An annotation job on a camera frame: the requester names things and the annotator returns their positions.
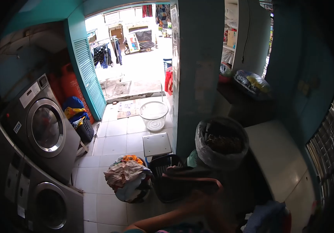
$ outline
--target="round glass door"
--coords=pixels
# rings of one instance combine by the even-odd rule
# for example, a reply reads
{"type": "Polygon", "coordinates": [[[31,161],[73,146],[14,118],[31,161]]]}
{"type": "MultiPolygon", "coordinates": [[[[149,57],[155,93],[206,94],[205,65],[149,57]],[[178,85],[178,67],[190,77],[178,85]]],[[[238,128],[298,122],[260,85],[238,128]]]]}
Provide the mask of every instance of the round glass door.
{"type": "Polygon", "coordinates": [[[60,229],[66,224],[67,207],[62,191],[49,182],[37,186],[35,214],[38,221],[51,229],[60,229]]]}
{"type": "Polygon", "coordinates": [[[27,135],[40,155],[52,158],[61,152],[65,142],[65,124],[59,107],[41,99],[32,105],[27,116],[27,135]]]}

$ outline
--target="electrical cord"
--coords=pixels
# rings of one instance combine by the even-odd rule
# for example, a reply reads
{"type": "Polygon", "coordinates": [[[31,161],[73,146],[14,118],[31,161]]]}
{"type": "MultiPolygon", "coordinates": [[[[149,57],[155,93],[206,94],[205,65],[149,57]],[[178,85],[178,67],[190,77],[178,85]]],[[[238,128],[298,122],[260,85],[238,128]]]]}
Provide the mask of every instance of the electrical cord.
{"type": "Polygon", "coordinates": [[[244,51],[242,53],[242,64],[244,63],[244,60],[245,60],[245,50],[246,50],[246,46],[247,46],[247,41],[249,40],[249,32],[250,32],[250,25],[251,25],[251,9],[250,9],[250,5],[249,5],[249,0],[247,0],[247,6],[249,7],[249,26],[247,28],[247,36],[246,36],[244,51]]]}

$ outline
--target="brown door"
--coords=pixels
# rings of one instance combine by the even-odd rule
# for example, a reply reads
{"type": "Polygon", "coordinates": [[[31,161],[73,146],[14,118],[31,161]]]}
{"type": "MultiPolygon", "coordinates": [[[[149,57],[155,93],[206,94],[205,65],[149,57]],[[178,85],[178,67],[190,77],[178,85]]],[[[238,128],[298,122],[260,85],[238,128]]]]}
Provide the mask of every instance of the brown door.
{"type": "Polygon", "coordinates": [[[124,40],[123,29],[117,28],[117,29],[110,30],[110,36],[114,36],[114,35],[116,35],[117,38],[119,39],[120,50],[124,51],[125,47],[123,44],[123,40],[124,40]]]}

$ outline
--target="cardboard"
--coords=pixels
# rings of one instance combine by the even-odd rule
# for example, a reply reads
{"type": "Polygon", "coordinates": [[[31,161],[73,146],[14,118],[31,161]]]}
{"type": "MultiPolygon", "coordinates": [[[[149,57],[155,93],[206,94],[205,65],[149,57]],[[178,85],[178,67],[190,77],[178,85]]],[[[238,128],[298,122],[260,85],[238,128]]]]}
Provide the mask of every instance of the cardboard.
{"type": "Polygon", "coordinates": [[[140,108],[140,99],[119,102],[118,112],[140,108]]]}
{"type": "Polygon", "coordinates": [[[133,109],[129,111],[120,111],[118,112],[118,119],[126,118],[126,117],[131,117],[131,116],[137,116],[140,114],[139,109],[133,109]]]}
{"type": "Polygon", "coordinates": [[[237,41],[237,32],[229,30],[228,31],[228,40],[227,45],[233,49],[236,48],[236,41],[237,41]]]}

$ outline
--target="hand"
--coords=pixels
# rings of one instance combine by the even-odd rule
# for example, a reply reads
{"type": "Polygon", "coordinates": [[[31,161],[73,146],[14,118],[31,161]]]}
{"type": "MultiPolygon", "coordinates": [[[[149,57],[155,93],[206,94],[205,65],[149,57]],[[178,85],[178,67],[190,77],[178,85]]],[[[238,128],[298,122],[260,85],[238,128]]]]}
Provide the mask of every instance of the hand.
{"type": "Polygon", "coordinates": [[[200,215],[211,209],[213,197],[198,190],[193,190],[192,195],[181,205],[179,209],[194,215],[200,215]]]}

